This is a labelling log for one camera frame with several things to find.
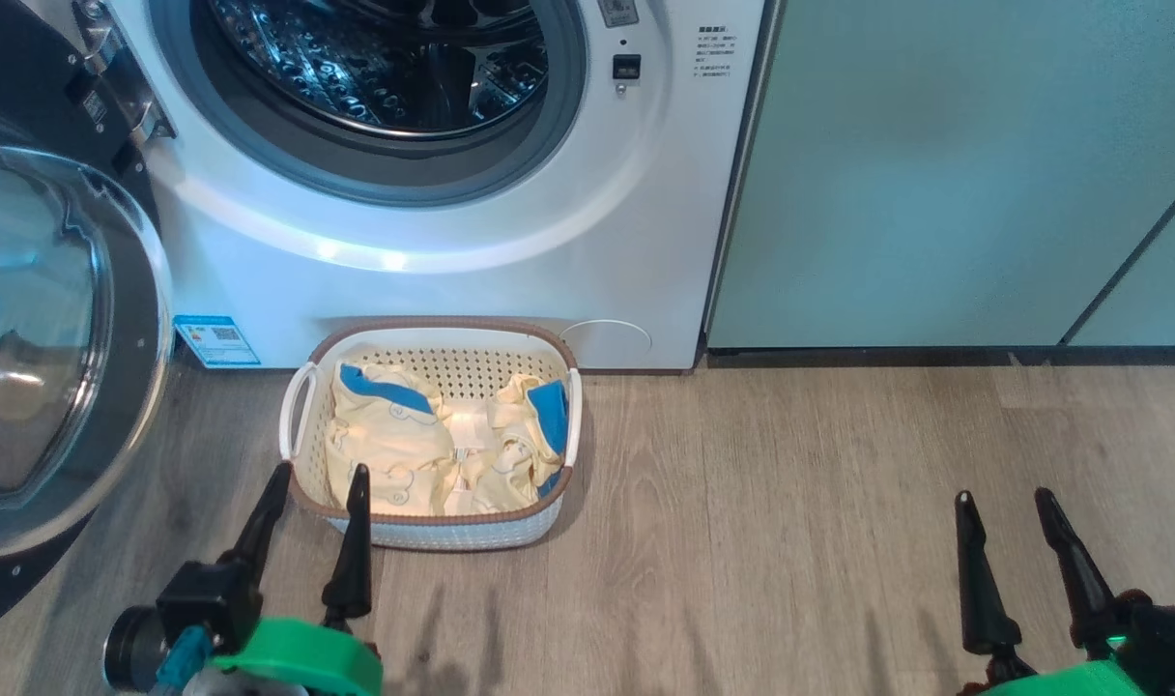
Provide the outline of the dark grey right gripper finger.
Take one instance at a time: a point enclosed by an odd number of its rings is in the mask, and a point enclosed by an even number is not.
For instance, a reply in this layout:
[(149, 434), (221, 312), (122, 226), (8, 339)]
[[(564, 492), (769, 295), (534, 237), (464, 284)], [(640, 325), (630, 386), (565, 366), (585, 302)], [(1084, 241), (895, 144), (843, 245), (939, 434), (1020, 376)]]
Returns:
[(1035, 490), (1035, 507), (1047, 546), (1054, 551), (1070, 611), (1070, 642), (1082, 651), (1109, 651), (1121, 634), (1116, 595), (1095, 564), (1054, 491)]
[(1014, 652), (1021, 631), (1008, 617), (987, 558), (987, 534), (975, 498), (960, 491), (955, 498), (956, 558), (961, 642), (967, 652)]

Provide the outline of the cream baby garment blue lining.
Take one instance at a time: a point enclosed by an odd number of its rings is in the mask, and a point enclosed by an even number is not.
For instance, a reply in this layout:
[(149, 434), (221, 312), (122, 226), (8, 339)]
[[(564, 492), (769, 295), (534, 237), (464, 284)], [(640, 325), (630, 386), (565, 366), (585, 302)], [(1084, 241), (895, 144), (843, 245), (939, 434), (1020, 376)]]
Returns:
[(452, 402), (445, 424), (454, 446), (445, 514), (526, 509), (556, 484), (568, 449), (565, 384), (513, 374), (490, 397)]

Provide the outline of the cream baby garment blue collar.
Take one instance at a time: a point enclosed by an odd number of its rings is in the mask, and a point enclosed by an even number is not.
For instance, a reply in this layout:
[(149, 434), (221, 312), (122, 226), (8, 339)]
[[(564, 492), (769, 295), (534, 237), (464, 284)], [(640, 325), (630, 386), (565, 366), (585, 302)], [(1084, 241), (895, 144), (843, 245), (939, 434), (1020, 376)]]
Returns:
[(441, 393), (401, 364), (340, 361), (331, 383), (325, 471), (344, 507), (352, 476), (370, 471), (374, 515), (443, 516), (458, 476)]

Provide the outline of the washing machine glass door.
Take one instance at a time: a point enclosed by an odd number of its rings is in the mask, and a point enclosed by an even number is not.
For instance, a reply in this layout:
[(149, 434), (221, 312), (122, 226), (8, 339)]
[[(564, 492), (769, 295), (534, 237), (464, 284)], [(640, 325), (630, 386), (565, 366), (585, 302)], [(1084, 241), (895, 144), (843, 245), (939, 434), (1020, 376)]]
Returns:
[(172, 135), (106, 0), (0, 0), (0, 620), (160, 399), (172, 272), (145, 150)]

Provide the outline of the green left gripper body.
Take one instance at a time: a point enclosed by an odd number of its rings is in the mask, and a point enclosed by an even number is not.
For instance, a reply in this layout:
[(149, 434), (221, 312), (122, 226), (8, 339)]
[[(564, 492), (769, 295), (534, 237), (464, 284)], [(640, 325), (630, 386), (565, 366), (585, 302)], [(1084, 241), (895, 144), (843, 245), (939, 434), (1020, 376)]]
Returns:
[(239, 652), (219, 652), (212, 665), (328, 696), (383, 696), (383, 661), (370, 644), (306, 620), (260, 620)]

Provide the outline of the blue energy label sticker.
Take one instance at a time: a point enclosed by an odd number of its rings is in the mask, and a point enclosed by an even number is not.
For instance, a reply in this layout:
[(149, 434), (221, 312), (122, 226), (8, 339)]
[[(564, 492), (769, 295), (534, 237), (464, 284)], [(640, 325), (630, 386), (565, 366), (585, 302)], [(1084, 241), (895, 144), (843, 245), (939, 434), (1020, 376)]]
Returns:
[(204, 368), (260, 368), (233, 317), (216, 314), (177, 314), (174, 329)]

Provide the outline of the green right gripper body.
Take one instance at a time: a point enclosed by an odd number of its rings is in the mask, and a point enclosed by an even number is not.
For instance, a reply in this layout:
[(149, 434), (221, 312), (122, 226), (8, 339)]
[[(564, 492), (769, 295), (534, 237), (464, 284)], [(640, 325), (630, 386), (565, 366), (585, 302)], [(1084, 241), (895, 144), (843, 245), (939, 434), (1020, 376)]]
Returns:
[(975, 696), (1144, 696), (1144, 692), (1117, 662), (1097, 660), (993, 684)]

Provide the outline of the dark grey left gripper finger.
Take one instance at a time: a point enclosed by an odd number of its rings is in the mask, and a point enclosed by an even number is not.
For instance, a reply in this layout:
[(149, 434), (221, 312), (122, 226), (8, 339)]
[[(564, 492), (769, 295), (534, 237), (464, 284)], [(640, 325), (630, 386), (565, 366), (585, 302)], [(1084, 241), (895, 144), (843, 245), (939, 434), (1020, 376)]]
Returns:
[(372, 611), (371, 490), (365, 464), (355, 467), (345, 497), (348, 526), (336, 566), (322, 591), (324, 621), (351, 621)]
[(251, 585), (260, 585), (264, 576), (273, 533), (275, 524), (283, 516), (291, 475), (290, 462), (281, 462), (274, 468), (264, 490), (246, 520), (242, 533), (239, 533), (239, 538), (229, 550), (219, 556), (221, 566), (243, 568)]

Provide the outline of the white front-load washing machine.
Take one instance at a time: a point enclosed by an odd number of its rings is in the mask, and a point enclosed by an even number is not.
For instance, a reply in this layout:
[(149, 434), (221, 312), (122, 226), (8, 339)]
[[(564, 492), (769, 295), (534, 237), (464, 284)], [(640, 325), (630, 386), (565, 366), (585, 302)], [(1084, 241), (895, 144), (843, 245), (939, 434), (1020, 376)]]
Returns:
[(367, 317), (511, 317), (588, 368), (694, 364), (770, 0), (530, 0), (548, 83), (459, 138), (348, 130), (244, 71), (200, 0), (106, 0), (173, 135), (147, 145), (174, 313), (297, 368)]

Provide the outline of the stainless steel washing machine drum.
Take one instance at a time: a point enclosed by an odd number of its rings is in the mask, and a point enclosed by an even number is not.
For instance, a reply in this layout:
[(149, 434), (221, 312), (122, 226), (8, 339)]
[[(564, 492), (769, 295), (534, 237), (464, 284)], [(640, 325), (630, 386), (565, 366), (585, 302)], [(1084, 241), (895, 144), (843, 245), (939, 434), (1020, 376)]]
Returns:
[(548, 83), (530, 0), (200, 0), (244, 71), (301, 111), (402, 140), (486, 130)]

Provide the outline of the pale green cabinet door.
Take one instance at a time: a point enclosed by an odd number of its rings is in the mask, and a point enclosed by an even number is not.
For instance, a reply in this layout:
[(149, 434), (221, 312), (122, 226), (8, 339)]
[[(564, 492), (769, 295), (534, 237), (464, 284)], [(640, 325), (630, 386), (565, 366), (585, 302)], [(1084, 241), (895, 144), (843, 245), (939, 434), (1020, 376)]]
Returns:
[(785, 0), (709, 347), (1055, 344), (1175, 199), (1175, 0)]
[(1066, 343), (1175, 347), (1175, 201), (1088, 304)]

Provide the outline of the white perforated basket brown rim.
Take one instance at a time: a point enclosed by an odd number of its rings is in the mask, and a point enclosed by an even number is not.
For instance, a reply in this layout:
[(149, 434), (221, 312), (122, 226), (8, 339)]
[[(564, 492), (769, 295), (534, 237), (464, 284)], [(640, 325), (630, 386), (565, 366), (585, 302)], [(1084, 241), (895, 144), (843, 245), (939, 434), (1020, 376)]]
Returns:
[(401, 364), (434, 384), (446, 410), (459, 400), (495, 395), (513, 374), (563, 382), (568, 396), (568, 449), (556, 484), (533, 507), (465, 516), (371, 511), (374, 546), (441, 553), (513, 549), (552, 529), (575, 478), (583, 431), (582, 374), (564, 339), (535, 324), (496, 317), (383, 317), (328, 335), (286, 389), (278, 448), (283, 461), (293, 464), (295, 502), (345, 533), (348, 511), (335, 501), (325, 471), (331, 383), (340, 361)]

